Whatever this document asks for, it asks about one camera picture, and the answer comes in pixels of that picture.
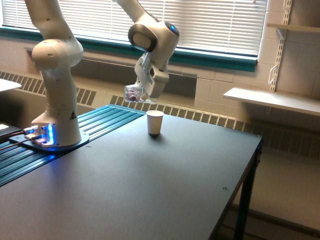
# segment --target teal window frame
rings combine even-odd
[[[41,42],[43,37],[38,30],[10,26],[0,27],[0,37],[15,38]],[[97,37],[75,35],[85,50],[121,54],[140,57],[142,51],[133,47],[129,42],[110,40]],[[214,67],[246,72],[256,70],[258,57],[232,55],[225,53],[205,52],[176,48],[170,58],[172,64],[183,64],[188,67]]]

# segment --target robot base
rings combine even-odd
[[[76,143],[76,144],[69,145],[69,146],[44,147],[44,146],[41,146],[40,144],[34,143],[32,140],[26,141],[26,142],[22,142],[20,144],[20,146],[23,146],[23,147],[25,147],[27,149],[32,149],[32,150],[41,151],[41,152],[47,152],[47,153],[70,152],[72,150],[80,148],[81,146],[83,146],[83,145],[85,145],[86,143],[89,142],[89,134],[85,133],[84,131],[80,131],[80,134],[81,134],[81,141]],[[9,141],[11,143],[13,143],[13,144],[19,143],[19,142],[24,141],[24,140],[26,140],[24,134],[13,136],[13,137],[9,138]]]

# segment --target table leg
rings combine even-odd
[[[235,224],[235,230],[234,230],[234,236],[233,236],[234,240],[243,240],[244,238],[247,216],[248,216],[250,200],[251,200],[251,193],[254,186],[256,168],[259,163],[260,153],[261,153],[261,148],[258,147],[258,149],[256,150],[253,156],[254,163],[250,167],[250,170],[242,184],[242,191],[241,191],[240,203],[238,208],[238,217]]]

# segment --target white shelf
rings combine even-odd
[[[271,28],[282,29],[282,30],[289,30],[293,32],[320,33],[320,27],[283,25],[283,24],[275,24],[275,23],[267,23],[266,26]]]
[[[293,94],[234,87],[226,92],[223,97],[246,103],[320,116],[320,100]]]
[[[18,88],[21,88],[21,85],[19,83],[0,78],[0,92]]]

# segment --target clear plastic bag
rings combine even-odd
[[[157,99],[149,97],[144,87],[137,82],[124,87],[124,99],[126,102],[134,103],[155,104],[157,102]]]

